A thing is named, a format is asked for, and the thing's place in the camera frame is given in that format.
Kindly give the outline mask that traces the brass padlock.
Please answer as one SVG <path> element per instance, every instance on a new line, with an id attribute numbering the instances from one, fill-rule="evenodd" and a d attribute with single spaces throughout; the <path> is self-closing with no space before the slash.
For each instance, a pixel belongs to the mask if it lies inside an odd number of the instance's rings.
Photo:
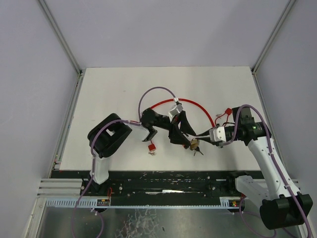
<path id="1" fill-rule="evenodd" d="M 196 138 L 194 138 L 194 139 L 192 139 L 191 142 L 190 142 L 189 149 L 190 149 L 191 151 L 199 151 L 199 150 L 200 150 L 199 145 L 200 145 L 199 140 L 196 139 Z"/>

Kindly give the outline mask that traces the red padlock with thin cable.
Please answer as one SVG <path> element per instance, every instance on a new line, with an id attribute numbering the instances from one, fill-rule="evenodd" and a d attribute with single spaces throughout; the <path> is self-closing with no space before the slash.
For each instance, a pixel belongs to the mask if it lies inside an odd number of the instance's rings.
<path id="1" fill-rule="evenodd" d="M 222 124 L 223 126 L 227 125 L 227 124 L 234 124 L 233 122 L 229 122 L 229 117 L 231 116 L 232 114 L 232 109 L 231 108 L 227 108 L 224 113 L 222 114 L 217 114 L 216 115 L 216 119 L 214 121 L 215 125 L 217 125 L 217 121 L 223 117 L 223 116 L 226 116 L 226 121 Z"/>

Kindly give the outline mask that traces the thick red cable lock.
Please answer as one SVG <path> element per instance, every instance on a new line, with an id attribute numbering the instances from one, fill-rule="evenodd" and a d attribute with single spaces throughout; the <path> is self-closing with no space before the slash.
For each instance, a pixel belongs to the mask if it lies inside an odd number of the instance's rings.
<path id="1" fill-rule="evenodd" d="M 161 106 L 163 104 L 166 104 L 166 103 L 169 103 L 169 102 L 173 102 L 174 100 L 173 99 L 166 99 L 166 100 L 163 100 L 163 101 L 160 101 L 154 105 L 151 106 L 151 109 L 154 109 L 158 106 Z M 184 98 L 180 98 L 179 101 L 181 102 L 186 102 L 186 103 L 189 103 L 189 104 L 192 104 L 192 105 L 195 105 L 196 107 L 200 108 L 204 113 L 205 115 L 207 116 L 207 118 L 209 119 L 209 122 L 211 123 L 211 126 L 214 127 L 215 126 L 215 123 L 212 119 L 212 117 L 210 116 L 210 114 L 208 113 L 208 111 L 203 107 L 201 106 L 199 103 L 197 102 L 194 102 L 192 100 L 188 100 L 188 99 L 184 99 Z"/>

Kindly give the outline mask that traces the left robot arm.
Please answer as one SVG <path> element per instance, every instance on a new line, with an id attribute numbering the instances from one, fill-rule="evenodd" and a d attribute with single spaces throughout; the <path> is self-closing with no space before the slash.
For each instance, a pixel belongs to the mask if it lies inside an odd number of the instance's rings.
<path id="1" fill-rule="evenodd" d="M 157 134 L 156 127 L 167 130 L 170 143 L 191 146 L 195 131 L 190 126 L 186 112 L 172 109 L 168 115 L 161 115 L 151 108 L 141 114 L 138 122 L 122 120 L 112 113 L 88 133 L 89 146 L 93 157 L 90 176 L 98 185 L 109 178 L 109 157 L 123 144 L 130 134 L 142 141 L 151 141 Z"/>

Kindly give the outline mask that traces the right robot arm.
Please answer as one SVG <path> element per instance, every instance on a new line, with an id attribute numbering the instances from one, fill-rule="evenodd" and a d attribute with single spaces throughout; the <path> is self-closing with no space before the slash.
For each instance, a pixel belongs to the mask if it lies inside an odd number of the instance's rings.
<path id="1" fill-rule="evenodd" d="M 312 235 L 307 216 L 313 206 L 309 194 L 302 194 L 291 180 L 279 155 L 274 140 L 261 113 L 244 104 L 233 109 L 233 126 L 218 126 L 195 136 L 217 147 L 242 141 L 255 157 L 266 182 L 266 188 L 251 176 L 235 178 L 235 188 L 251 200 L 260 212 L 260 218 L 269 230 L 305 224 Z"/>

